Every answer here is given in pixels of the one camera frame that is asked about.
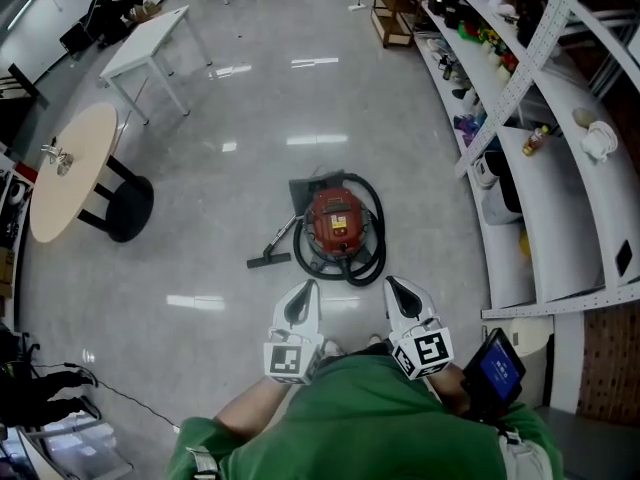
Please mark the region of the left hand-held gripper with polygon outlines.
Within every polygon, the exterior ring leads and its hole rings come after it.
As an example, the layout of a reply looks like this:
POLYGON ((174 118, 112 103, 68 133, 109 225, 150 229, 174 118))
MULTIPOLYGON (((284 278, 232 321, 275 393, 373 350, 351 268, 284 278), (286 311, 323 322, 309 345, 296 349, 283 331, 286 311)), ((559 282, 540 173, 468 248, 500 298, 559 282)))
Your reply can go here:
POLYGON ((323 357, 320 320, 320 289, 314 279, 294 286, 276 303, 275 329, 263 346, 267 377, 285 385, 311 383, 323 357))

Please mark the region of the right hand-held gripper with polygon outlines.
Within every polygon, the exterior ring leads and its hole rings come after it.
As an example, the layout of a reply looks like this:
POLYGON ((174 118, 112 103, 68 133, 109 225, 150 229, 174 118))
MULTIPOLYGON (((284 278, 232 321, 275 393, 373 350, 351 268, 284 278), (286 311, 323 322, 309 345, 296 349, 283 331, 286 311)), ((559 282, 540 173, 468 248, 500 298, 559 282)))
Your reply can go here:
POLYGON ((454 359, 453 345, 430 294, 398 276, 385 278, 383 294, 394 345, 391 356, 405 376, 417 380, 446 368, 454 359))

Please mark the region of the red tool case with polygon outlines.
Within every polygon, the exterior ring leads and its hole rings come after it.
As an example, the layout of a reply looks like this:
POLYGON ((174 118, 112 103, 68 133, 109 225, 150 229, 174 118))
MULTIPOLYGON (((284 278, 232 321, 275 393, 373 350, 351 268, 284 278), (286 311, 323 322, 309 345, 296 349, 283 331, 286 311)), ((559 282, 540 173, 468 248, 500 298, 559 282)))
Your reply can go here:
POLYGON ((319 272, 338 267, 349 259, 364 265, 371 260, 368 248, 371 217, 365 204, 349 189, 318 191, 306 210, 302 232, 312 251, 310 267, 319 272))

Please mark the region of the person's left forearm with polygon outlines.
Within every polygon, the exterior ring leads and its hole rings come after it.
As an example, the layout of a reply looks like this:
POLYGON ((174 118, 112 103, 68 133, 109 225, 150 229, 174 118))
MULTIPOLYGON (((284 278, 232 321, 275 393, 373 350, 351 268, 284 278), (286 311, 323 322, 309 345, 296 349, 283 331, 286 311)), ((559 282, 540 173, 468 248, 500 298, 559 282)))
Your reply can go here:
POLYGON ((251 440, 264 431, 285 400, 291 385, 262 377, 226 404, 215 420, 244 440, 251 440))

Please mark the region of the black handheld screen device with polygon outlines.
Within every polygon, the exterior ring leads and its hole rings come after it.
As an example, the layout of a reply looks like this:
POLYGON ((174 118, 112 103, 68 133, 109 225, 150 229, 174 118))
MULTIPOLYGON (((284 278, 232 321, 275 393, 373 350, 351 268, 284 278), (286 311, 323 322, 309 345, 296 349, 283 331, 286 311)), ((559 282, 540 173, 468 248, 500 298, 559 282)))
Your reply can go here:
POLYGON ((463 369, 471 419, 495 422, 522 391, 526 368, 501 328, 492 330, 463 369))

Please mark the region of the person's green shirt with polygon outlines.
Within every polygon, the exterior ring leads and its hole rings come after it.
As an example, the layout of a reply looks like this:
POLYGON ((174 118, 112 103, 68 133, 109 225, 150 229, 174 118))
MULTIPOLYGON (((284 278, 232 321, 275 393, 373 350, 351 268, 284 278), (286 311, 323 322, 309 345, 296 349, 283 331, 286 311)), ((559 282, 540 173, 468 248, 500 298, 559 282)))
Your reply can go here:
POLYGON ((409 380, 383 344, 326 359, 251 440, 215 416, 186 419, 167 479, 564 480, 533 410, 514 403, 493 424, 457 416, 429 377, 409 380))

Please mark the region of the grey storage bin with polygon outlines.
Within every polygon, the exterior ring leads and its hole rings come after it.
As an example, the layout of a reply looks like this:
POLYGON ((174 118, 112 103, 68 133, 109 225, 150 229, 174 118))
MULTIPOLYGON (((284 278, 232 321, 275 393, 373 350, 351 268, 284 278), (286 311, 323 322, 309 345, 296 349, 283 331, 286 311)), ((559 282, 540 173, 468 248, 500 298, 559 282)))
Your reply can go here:
POLYGON ((522 218, 522 207, 513 179, 501 176, 486 191, 481 203, 488 225, 503 225, 522 218))

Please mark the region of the white storage box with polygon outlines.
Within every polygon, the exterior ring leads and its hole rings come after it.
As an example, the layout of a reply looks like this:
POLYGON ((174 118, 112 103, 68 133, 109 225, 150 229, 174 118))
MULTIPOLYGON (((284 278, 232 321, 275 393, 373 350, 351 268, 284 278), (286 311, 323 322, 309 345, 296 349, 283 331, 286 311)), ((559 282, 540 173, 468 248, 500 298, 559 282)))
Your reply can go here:
POLYGON ((482 189, 491 188, 500 178, 503 170, 504 155, 500 151, 485 151, 472 167, 476 183, 482 189))

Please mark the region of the amber drink bottle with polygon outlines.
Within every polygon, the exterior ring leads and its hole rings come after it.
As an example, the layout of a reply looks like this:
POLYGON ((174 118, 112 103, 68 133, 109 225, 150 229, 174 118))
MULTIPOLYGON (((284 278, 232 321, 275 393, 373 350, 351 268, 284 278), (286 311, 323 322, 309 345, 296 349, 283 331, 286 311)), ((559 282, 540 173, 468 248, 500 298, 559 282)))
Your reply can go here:
POLYGON ((535 128, 531 135, 525 141, 522 152, 526 156, 532 156, 544 143, 548 137, 549 128, 547 125, 535 128))

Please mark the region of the black phone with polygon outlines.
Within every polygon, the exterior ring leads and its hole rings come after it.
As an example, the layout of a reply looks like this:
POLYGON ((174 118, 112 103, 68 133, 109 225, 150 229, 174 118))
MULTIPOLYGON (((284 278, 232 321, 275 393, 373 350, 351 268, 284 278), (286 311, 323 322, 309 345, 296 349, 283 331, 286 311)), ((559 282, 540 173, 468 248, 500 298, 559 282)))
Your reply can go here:
POLYGON ((633 257, 633 252, 628 240, 625 240, 621 245, 620 249, 615 258, 615 264, 617 268, 618 275, 623 277, 629 267, 631 259, 633 257))

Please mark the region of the round wooden table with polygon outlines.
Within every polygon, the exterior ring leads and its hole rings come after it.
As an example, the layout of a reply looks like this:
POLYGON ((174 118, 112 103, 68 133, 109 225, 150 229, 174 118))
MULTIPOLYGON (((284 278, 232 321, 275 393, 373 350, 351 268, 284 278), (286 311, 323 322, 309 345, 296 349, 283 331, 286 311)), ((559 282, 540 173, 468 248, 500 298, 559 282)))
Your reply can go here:
POLYGON ((154 206, 150 181, 134 174, 114 156, 118 115, 109 103, 90 106, 56 136, 74 162, 60 177, 46 158, 32 191, 30 229, 40 243, 60 236, 78 219, 113 241, 133 240, 154 206))

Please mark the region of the small clear glass item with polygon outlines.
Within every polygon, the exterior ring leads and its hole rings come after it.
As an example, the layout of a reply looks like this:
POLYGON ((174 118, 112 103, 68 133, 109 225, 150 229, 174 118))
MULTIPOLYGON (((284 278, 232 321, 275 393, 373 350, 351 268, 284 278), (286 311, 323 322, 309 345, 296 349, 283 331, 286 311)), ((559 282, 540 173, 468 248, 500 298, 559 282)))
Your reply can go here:
POLYGON ((40 151, 45 154, 49 164, 55 166, 56 174, 60 177, 63 177, 68 173, 74 162, 73 155, 57 145, 56 137, 52 139, 51 144, 43 144, 40 151))

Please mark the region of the side shelf unit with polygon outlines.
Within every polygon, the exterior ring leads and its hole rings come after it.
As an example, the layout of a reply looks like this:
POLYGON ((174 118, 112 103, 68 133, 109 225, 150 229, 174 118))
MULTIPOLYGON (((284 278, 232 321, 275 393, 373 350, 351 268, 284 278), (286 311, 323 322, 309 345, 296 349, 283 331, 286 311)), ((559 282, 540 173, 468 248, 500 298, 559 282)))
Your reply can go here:
POLYGON ((0 299, 11 299, 33 182, 20 164, 0 161, 0 299))

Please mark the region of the wooden shelf cart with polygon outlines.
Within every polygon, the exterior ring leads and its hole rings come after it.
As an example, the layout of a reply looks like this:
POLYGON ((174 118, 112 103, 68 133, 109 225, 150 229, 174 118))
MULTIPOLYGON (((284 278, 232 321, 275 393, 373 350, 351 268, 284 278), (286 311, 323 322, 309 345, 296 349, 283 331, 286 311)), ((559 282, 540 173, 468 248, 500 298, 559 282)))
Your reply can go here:
POLYGON ((373 0, 371 21, 382 47, 410 47, 414 25, 423 0, 373 0))

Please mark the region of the large white rectangular table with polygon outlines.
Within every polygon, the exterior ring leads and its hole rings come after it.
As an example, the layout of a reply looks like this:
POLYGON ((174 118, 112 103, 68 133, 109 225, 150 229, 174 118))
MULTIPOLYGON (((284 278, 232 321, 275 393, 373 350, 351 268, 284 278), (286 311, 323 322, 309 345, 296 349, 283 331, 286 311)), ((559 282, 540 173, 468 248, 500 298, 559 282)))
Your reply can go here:
POLYGON ((212 57, 206 48, 202 36, 192 23, 189 11, 189 6, 183 6, 176 10, 157 15, 151 20, 137 26, 100 74, 100 78, 119 94, 121 99, 142 120, 144 125, 149 123, 149 118, 138 107, 134 99, 124 90, 117 78, 141 66, 148 66, 159 78, 162 86, 181 114, 188 116, 190 110, 183 104, 172 88, 169 83, 169 74, 166 74, 161 69, 159 59, 162 45, 179 24, 184 23, 205 65, 212 65, 212 57))

